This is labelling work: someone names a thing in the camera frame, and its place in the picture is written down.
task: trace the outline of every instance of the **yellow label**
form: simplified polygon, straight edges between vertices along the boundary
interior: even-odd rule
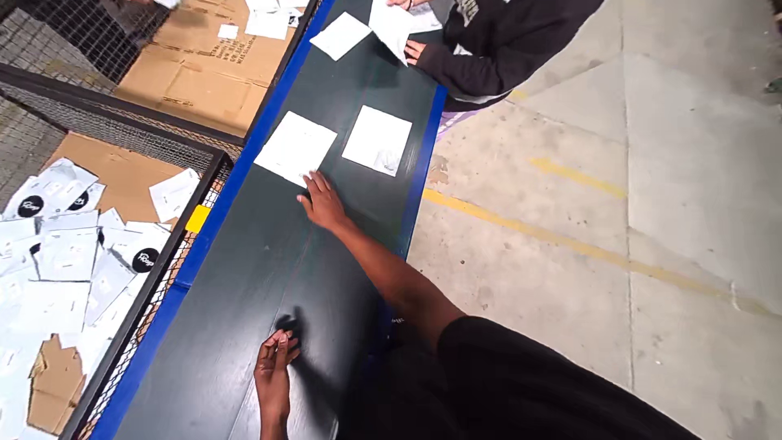
[[[205,207],[202,204],[196,205],[193,210],[193,215],[190,216],[188,224],[185,225],[185,230],[191,233],[200,233],[203,223],[206,221],[206,216],[212,211],[212,208]]]

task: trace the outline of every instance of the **yellow floor line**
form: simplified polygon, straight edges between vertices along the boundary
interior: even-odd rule
[[[449,207],[456,211],[461,211],[473,217],[480,218],[486,222],[513,229],[527,236],[537,238],[538,240],[569,247],[579,254],[586,255],[597,260],[606,261],[628,271],[650,276],[656,280],[672,284],[673,286],[679,287],[681,289],[690,290],[724,301],[733,302],[735,306],[744,312],[748,312],[753,315],[768,316],[774,319],[782,319],[782,316],[769,311],[760,302],[752,298],[734,298],[734,296],[729,291],[720,290],[716,287],[703,284],[697,280],[693,280],[658,266],[647,265],[638,261],[629,260],[624,255],[612,251],[606,251],[601,247],[593,246],[591,244],[557,234],[539,226],[530,225],[529,223],[524,223],[513,218],[502,217],[480,206],[470,204],[455,197],[446,196],[445,194],[438,193],[433,189],[424,189],[423,198],[435,204]]]
[[[563,167],[562,165],[557,165],[554,162],[552,162],[551,159],[549,159],[548,157],[535,157],[533,159],[529,159],[529,162],[530,164],[534,165],[544,173],[555,174],[560,177],[570,179],[573,182],[580,183],[581,185],[591,186],[601,191],[605,191],[606,193],[609,193],[612,196],[618,197],[620,199],[627,197],[627,192],[624,189],[618,187],[617,185],[614,185],[613,183],[603,182],[602,180],[597,180],[596,178],[586,175],[574,168],[568,168],[568,167]]]
[[[522,99],[526,99],[527,96],[529,95],[527,95],[526,92],[522,92],[521,90],[514,90],[513,92],[511,92],[510,95],[508,95],[508,98],[512,98],[513,100],[520,101]]]

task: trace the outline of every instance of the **black hoodie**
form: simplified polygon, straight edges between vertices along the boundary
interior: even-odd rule
[[[448,87],[445,111],[488,107],[576,35],[603,0],[457,0],[416,64]]]

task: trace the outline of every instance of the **conveyor belt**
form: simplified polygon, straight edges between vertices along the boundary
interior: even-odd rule
[[[344,246],[307,220],[296,201],[302,188],[252,160],[289,110],[338,132],[321,170],[351,218],[405,255],[444,91],[403,67],[374,35],[336,63],[310,49],[309,38],[343,11],[368,21],[368,0],[331,3],[313,18],[93,438],[257,439],[252,370],[261,342],[286,315],[303,333],[292,366],[290,437],[333,435],[378,296]],[[362,105],[413,121],[395,178],[341,158]]]

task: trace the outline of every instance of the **cardboard box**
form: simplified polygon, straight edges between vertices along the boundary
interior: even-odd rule
[[[27,424],[49,434],[62,434],[87,379],[81,373],[81,357],[76,348],[63,349],[59,336],[53,334],[41,344],[30,379]]]
[[[115,207],[125,222],[159,222],[149,187],[183,171],[176,165],[72,132],[44,168],[61,157],[98,176],[106,189],[97,208],[106,212]],[[176,220],[167,223],[173,225]]]
[[[132,103],[243,137],[295,29],[283,40],[244,33],[244,0],[184,0],[115,90]],[[221,24],[239,26],[235,40]]]

